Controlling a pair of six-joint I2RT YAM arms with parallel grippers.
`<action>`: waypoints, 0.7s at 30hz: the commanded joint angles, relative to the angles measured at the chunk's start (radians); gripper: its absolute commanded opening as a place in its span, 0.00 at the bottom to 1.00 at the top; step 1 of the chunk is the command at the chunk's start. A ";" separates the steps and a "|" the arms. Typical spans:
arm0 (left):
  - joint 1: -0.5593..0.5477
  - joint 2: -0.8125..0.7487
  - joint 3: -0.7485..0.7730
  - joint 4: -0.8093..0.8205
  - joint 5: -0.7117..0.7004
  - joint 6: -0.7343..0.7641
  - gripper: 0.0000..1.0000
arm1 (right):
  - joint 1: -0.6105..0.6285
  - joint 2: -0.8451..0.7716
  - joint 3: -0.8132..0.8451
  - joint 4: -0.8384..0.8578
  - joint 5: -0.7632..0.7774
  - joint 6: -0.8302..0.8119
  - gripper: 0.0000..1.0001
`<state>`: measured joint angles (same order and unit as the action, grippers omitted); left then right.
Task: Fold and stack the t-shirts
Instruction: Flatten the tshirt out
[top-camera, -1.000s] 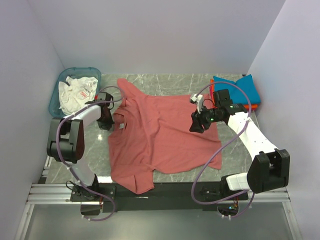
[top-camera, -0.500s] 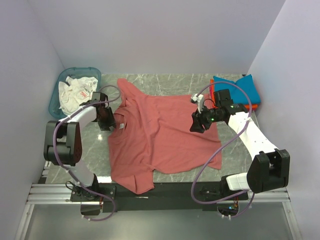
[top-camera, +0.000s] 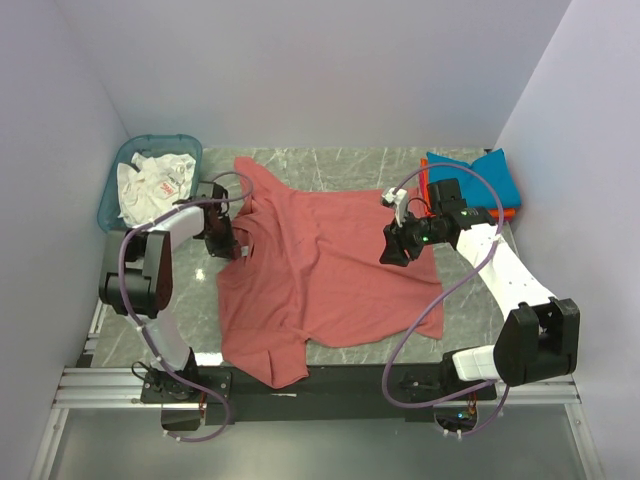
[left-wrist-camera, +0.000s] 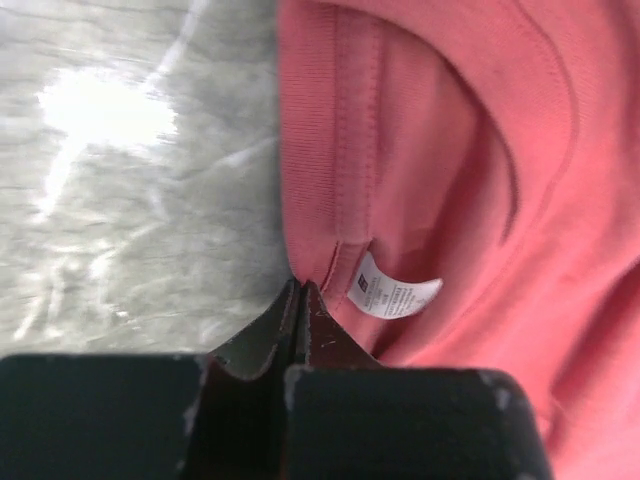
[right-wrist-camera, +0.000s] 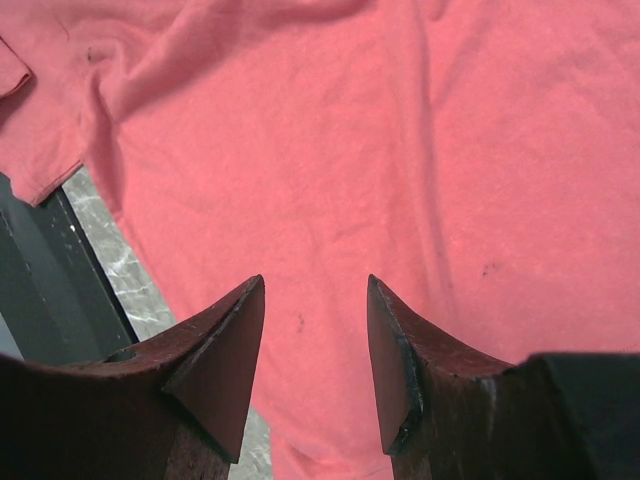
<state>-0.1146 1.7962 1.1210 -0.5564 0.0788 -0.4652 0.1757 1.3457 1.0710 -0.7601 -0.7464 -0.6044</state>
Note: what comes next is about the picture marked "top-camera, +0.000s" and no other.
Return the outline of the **dusty red t-shirt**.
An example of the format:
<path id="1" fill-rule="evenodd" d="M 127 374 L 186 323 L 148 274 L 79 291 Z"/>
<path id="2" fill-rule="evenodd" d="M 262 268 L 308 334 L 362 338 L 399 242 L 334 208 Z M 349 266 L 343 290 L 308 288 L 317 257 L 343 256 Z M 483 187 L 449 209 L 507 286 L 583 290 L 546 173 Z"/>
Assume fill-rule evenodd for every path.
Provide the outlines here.
<path id="1" fill-rule="evenodd" d="M 217 277 L 224 360 L 280 389 L 309 374 L 309 342 L 341 348 L 414 327 L 443 334 L 434 253 L 383 265 L 393 213 L 377 190 L 305 192 L 239 157 L 245 203 L 233 220 L 245 254 Z"/>

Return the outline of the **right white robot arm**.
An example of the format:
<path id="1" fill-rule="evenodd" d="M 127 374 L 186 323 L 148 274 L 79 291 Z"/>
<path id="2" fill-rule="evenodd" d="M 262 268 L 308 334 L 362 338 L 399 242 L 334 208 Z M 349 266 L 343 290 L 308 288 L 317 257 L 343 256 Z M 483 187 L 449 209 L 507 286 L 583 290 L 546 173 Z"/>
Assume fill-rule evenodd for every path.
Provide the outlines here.
<path id="1" fill-rule="evenodd" d="M 494 297 L 504 324 L 493 345 L 447 353 L 439 387 L 460 399 L 476 381 L 501 380 L 516 387 L 569 375 L 577 367 L 580 310 L 537 281 L 508 245 L 495 218 L 472 207 L 455 179 L 429 184 L 430 213 L 418 218 L 409 210 L 406 190 L 388 188 L 383 206 L 394 218 L 384 230 L 383 264 L 406 267 L 430 245 L 447 243 L 480 276 Z"/>

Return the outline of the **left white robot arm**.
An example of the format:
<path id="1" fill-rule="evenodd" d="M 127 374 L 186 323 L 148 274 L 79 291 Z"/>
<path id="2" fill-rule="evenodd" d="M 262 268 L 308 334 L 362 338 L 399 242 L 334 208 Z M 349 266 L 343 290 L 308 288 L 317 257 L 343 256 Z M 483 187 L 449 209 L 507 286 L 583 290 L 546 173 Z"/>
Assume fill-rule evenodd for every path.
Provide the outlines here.
<path id="1" fill-rule="evenodd" d="M 143 391 L 177 402 L 201 394 L 193 349 L 168 310 L 173 294 L 173 251 L 189 239 L 202 240 L 210 256 L 234 260 L 240 246 L 232 233 L 229 203 L 220 184 L 208 196 L 180 200 L 158 219 L 139 227 L 113 228 L 107 235 L 100 300 L 125 317 L 149 352 Z"/>

